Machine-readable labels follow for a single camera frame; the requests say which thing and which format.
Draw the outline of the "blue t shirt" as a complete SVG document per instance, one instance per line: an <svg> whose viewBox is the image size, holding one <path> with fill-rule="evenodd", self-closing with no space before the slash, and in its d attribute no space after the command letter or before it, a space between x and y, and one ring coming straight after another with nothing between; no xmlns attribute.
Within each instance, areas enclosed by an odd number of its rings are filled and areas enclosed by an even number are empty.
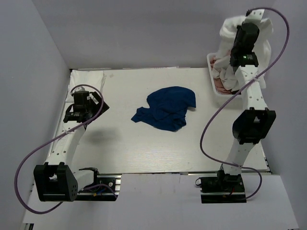
<svg viewBox="0 0 307 230"><path fill-rule="evenodd" d="M149 94L146 101L149 107L138 108L131 120L171 132L184 127L187 110L196 108L195 92L180 86L159 89Z"/></svg>

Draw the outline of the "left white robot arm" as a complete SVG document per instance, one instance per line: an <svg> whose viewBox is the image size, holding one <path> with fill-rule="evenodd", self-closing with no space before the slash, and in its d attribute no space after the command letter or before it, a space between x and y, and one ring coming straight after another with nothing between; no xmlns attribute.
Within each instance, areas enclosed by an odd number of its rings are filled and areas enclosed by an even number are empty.
<svg viewBox="0 0 307 230"><path fill-rule="evenodd" d="M74 201L88 188L97 191L101 187L98 169L94 167L71 170L73 156L85 134L87 126L109 109L98 92L79 91L73 94L62 126L62 137L42 165L34 168L34 179L40 201Z"/></svg>

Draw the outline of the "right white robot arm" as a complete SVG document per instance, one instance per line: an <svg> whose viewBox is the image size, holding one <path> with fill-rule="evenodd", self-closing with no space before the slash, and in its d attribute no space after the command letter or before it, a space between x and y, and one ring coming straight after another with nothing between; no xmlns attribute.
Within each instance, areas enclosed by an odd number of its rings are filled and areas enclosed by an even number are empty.
<svg viewBox="0 0 307 230"><path fill-rule="evenodd" d="M268 109L256 79L259 63L253 48L259 33L254 23L242 23L237 27L230 54L230 65L242 90L243 112L233 123L234 142L217 174L216 184L222 191L240 184L241 167L249 152L266 137L276 119L276 112Z"/></svg>

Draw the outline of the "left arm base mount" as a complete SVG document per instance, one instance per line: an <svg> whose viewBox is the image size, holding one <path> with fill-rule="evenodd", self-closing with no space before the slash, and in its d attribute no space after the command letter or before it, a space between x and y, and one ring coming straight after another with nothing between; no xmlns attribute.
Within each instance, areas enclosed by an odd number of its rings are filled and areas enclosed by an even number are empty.
<svg viewBox="0 0 307 230"><path fill-rule="evenodd" d="M81 189L76 201L116 201L121 185L121 175L99 174L94 182Z"/></svg>

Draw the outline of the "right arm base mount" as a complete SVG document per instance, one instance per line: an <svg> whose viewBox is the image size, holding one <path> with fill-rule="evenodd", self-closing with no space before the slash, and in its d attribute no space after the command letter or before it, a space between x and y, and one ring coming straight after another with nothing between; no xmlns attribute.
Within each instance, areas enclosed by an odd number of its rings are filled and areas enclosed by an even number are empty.
<svg viewBox="0 0 307 230"><path fill-rule="evenodd" d="M220 181L218 177L199 177L195 185L201 189L202 204L246 203L242 177L238 182Z"/></svg>

